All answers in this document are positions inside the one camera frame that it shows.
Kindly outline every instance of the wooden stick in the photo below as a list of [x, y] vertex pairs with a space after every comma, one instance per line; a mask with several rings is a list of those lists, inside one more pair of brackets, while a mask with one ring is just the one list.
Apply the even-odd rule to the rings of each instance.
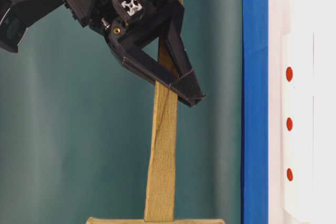
[[[176, 73], [162, 36], [159, 41], [158, 62], [170, 72]], [[152, 148], [144, 213], [144, 220], [147, 222], [174, 220], [177, 104], [178, 96], [156, 82]]]

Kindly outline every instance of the blue stripe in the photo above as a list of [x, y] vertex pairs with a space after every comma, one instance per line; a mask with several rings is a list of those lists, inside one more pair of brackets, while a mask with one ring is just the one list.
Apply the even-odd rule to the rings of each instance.
[[268, 223], [268, 0], [243, 0], [244, 224]]

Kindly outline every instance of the teal fabric background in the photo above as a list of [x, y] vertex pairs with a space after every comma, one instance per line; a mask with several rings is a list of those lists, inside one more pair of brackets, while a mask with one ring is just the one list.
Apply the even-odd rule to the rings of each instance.
[[[242, 0], [185, 7], [185, 47], [207, 98], [179, 106], [176, 217], [236, 224]], [[19, 54], [0, 51], [0, 223], [142, 218], [153, 96], [64, 7], [28, 30]]]

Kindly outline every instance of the red circle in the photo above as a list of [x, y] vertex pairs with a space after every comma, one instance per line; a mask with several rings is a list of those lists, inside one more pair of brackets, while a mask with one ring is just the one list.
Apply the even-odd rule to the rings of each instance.
[[293, 172], [290, 168], [287, 169], [287, 178], [288, 178], [289, 181], [293, 180]]
[[287, 118], [287, 129], [291, 131], [293, 129], [293, 120], [291, 118]]
[[286, 78], [287, 81], [291, 81], [293, 79], [293, 70], [291, 67], [288, 67], [286, 70]]

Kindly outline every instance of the wooden plank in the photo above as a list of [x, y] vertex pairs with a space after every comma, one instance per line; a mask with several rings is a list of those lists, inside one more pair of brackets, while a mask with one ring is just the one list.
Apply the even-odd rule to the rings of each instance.
[[[108, 220], [108, 219], [96, 219], [96, 218], [89, 218], [86, 224], [146, 224], [144, 220]], [[223, 220], [220, 219], [199, 219], [199, 220], [192, 220], [192, 219], [182, 219], [182, 220], [175, 220], [172, 222], [151, 222], [152, 224], [225, 224]]]
[[[176, 73], [162, 36], [159, 41], [158, 62], [170, 72]], [[147, 222], [174, 220], [177, 104], [178, 96], [156, 82], [144, 213], [144, 220]]]

